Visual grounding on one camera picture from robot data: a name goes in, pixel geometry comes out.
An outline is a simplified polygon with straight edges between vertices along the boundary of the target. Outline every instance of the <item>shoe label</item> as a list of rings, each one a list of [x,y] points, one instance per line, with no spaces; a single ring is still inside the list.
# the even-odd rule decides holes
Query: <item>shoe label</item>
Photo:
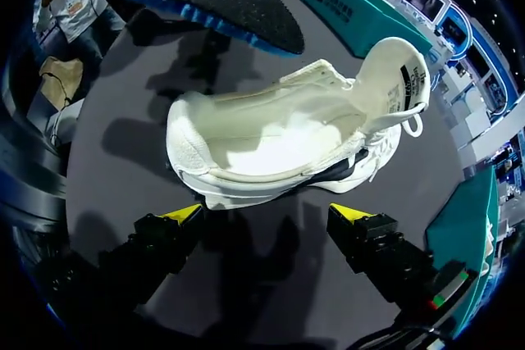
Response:
[[[427,73],[422,63],[413,57],[401,67],[401,75],[404,82],[404,110],[407,111],[422,102],[421,90],[425,85]]]

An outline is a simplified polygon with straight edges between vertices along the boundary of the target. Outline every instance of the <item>black stripe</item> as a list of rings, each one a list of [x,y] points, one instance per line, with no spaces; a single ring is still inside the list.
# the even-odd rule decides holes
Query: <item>black stripe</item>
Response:
[[[328,167],[323,172],[315,174],[312,178],[305,180],[302,184],[299,184],[296,187],[308,186],[309,184],[316,184],[319,182],[344,180],[354,173],[355,165],[361,160],[365,159],[367,156],[368,150],[366,148],[362,148],[355,154],[353,166],[350,167],[348,159],[341,160],[333,166]]]
[[[404,81],[404,110],[407,111],[410,105],[410,98],[412,97],[412,83],[410,82],[410,74],[406,66],[401,67],[401,75]]]

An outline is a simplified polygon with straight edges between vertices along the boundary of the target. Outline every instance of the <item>black cable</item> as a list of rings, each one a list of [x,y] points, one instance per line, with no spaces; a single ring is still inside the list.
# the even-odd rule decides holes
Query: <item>black cable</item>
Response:
[[[49,75],[49,76],[51,76],[53,78],[56,78],[58,80],[58,83],[60,84],[60,88],[62,89],[62,92],[64,93],[64,96],[66,97],[65,101],[68,102],[68,105],[71,104],[71,99],[67,97],[67,92],[66,92],[66,89],[64,88],[64,84],[62,83],[62,80],[60,78],[58,78],[56,75],[54,75],[53,73],[50,73],[48,71],[42,73],[42,75]]]

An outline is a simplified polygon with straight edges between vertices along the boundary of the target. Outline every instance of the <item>teal panel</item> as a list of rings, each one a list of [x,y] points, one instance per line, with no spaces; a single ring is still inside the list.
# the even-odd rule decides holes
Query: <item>teal panel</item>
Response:
[[[488,168],[464,181],[454,191],[435,220],[427,228],[427,246],[434,252],[434,265],[441,268],[449,260],[464,261],[467,268],[481,272],[485,260],[486,218],[498,227],[498,202],[494,170]],[[494,253],[487,258],[492,263]],[[488,275],[477,278],[468,296],[454,313],[456,333],[483,293]]]
[[[383,0],[304,0],[356,57],[365,57],[380,40],[400,37],[422,54],[430,42]]]

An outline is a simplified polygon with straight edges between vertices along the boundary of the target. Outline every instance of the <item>person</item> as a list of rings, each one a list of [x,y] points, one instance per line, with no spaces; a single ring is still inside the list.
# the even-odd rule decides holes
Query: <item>person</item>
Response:
[[[126,23],[107,0],[40,0],[35,31],[46,30],[54,19],[69,44],[71,55],[84,64],[89,84]]]

